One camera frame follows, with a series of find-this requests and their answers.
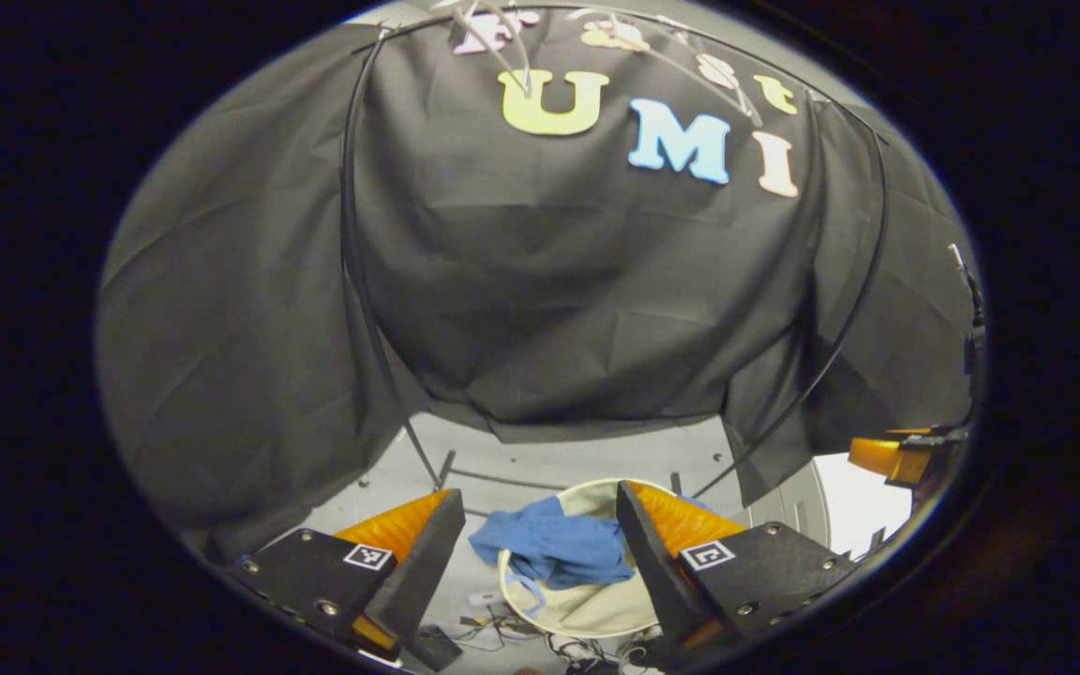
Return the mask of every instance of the letter m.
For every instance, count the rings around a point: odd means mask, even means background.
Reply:
[[[731,132],[731,124],[712,116],[698,116],[689,129],[681,129],[673,110],[664,103],[650,98],[633,98],[631,109],[639,116],[639,137],[636,149],[627,153],[627,161],[638,167],[659,170],[664,166],[664,158],[670,158],[673,171],[681,171],[694,154],[690,173],[694,178],[712,183],[728,183],[728,170],[724,166],[724,137]]]

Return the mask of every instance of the cable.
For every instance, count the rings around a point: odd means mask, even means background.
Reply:
[[[387,382],[387,388],[390,389],[390,396],[394,399],[394,402],[399,405],[399,410],[402,411],[403,427],[407,429],[410,443],[416,446],[416,453],[419,454],[419,459],[423,462],[423,469],[428,470],[428,474],[432,477],[432,491],[435,492],[441,488],[441,480],[436,476],[436,471],[432,469],[432,463],[428,461],[428,456],[423,454],[423,447],[419,444],[419,436],[416,435],[416,429],[411,427],[407,405],[402,401],[402,394],[399,393],[399,386],[394,383],[394,373],[390,370],[390,362],[387,360],[386,349],[381,346],[377,319],[373,315],[373,305],[369,302],[369,282],[365,276],[365,265],[364,260],[361,260],[357,244],[359,237],[355,231],[356,171],[354,170],[354,157],[356,153],[356,141],[354,138],[356,136],[357,108],[360,108],[361,102],[365,97],[365,85],[368,83],[369,72],[373,72],[373,60],[377,59],[378,52],[381,51],[382,44],[386,43],[384,38],[387,32],[387,30],[382,30],[378,35],[378,41],[374,43],[373,51],[369,52],[364,63],[361,64],[361,73],[356,78],[356,86],[352,89],[352,100],[348,103],[342,159],[341,163],[339,163],[339,180],[341,180],[341,189],[339,190],[339,213],[341,213],[341,217],[339,217],[339,260],[341,261],[339,261],[339,265],[343,269],[345,261],[348,260],[349,276],[352,276],[352,283],[356,286],[357,303],[361,305],[361,315],[365,320],[369,343],[373,346],[373,355],[377,359],[378,368],[381,370],[382,379]]]
[[[881,180],[882,180],[882,216],[881,216],[881,222],[878,224],[877,228],[877,239],[874,242],[874,256],[870,257],[869,269],[865,270],[865,279],[864,281],[861,282],[861,289],[856,292],[856,301],[852,303],[852,310],[849,311],[849,315],[845,316],[843,325],[840,326],[840,333],[836,334],[835,346],[832,347],[832,353],[827,355],[827,360],[826,362],[823,363],[823,367],[820,368],[820,372],[815,374],[815,376],[811,380],[811,383],[807,386],[806,389],[802,389],[801,392],[797,394],[797,396],[794,396],[794,401],[789,402],[789,405],[785,406],[784,410],[781,410],[781,415],[778,416],[778,419],[775,419],[774,422],[771,423],[771,426],[767,427],[765,431],[758,433],[756,440],[753,441],[753,444],[751,444],[750,447],[746,448],[747,451],[745,451],[744,457],[751,456],[751,454],[756,451],[757,448],[761,447],[761,444],[768,441],[769,437],[772,436],[772,433],[778,431],[778,429],[781,428],[783,423],[785,423],[785,420],[789,419],[789,416],[793,414],[793,411],[798,409],[798,406],[802,405],[802,402],[807,400],[807,396],[809,396],[811,392],[814,391],[815,386],[819,386],[820,380],[823,380],[823,376],[827,375],[828,368],[831,368],[832,364],[835,363],[836,357],[839,357],[840,355],[840,350],[843,347],[845,338],[849,336],[849,328],[852,328],[852,324],[854,320],[856,320],[859,310],[861,310],[862,305],[865,303],[865,298],[869,296],[869,287],[873,286],[874,273],[876,272],[876,270],[878,270],[878,264],[881,264],[882,260],[882,248],[883,248],[883,243],[886,243],[886,231],[889,224],[889,213],[891,213],[887,204],[889,198],[889,189],[887,188],[887,179],[886,179],[886,157],[882,153],[882,143],[881,140],[878,139],[878,135],[876,133],[874,133],[874,146],[877,149],[877,167],[878,172],[881,173]],[[728,469],[725,469],[719,475],[716,475],[716,477],[712,480],[711,483],[707,483],[705,487],[702,487],[701,490],[690,496],[693,497],[693,499],[699,499],[699,497],[702,496],[703,492],[708,490],[708,488],[715,487],[716,483],[719,483],[720,480],[724,480],[726,477],[726,475],[735,471],[735,468],[739,467],[740,464],[741,460],[733,461],[732,465],[729,465]]]

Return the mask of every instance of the beige basket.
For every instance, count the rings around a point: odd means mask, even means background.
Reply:
[[[557,495],[565,515],[592,515],[595,517],[616,516],[616,496],[619,480],[591,480],[581,486],[567,488]],[[669,488],[657,486],[647,480],[633,480],[648,487],[656,487],[673,495]],[[630,551],[624,551],[631,568],[636,563]],[[536,595],[519,581],[508,581],[511,576],[508,564],[511,551],[498,552],[498,588],[511,609],[528,623],[558,636],[615,637],[643,631],[657,624],[657,611],[652,609],[648,589],[639,578],[639,572],[619,584],[583,584],[566,590],[550,589],[544,581],[536,581],[543,593],[543,607]]]

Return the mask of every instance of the letter u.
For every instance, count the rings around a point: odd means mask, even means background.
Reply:
[[[523,71],[514,73],[523,80]],[[528,81],[531,96],[526,96],[510,72],[499,73],[498,82],[507,86],[502,93],[502,116],[508,124],[519,132],[569,136],[571,133],[585,132],[599,121],[600,94],[603,86],[611,82],[611,78],[596,72],[565,73],[565,81],[573,85],[573,108],[567,112],[549,112],[543,109],[540,98],[543,85],[549,81],[552,81],[552,72],[532,69]]]

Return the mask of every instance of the orange block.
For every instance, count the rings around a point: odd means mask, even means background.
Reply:
[[[410,548],[416,545],[419,534],[428,526],[432,513],[436,512],[437,505],[441,505],[444,497],[450,491],[453,491],[450,488],[441,490],[404,503],[401,508],[390,509],[349,529],[339,530],[335,538],[393,551],[395,558],[399,558],[399,565],[402,565],[403,561],[407,559]]]
[[[645,486],[643,483],[633,483],[631,480],[627,486],[636,492],[639,503],[644,504],[644,510],[647,510],[648,517],[657,529],[657,535],[661,538],[661,542],[664,542],[665,550],[674,557],[683,549],[744,532],[744,527],[728,518],[696,508],[692,503],[669,492]]]

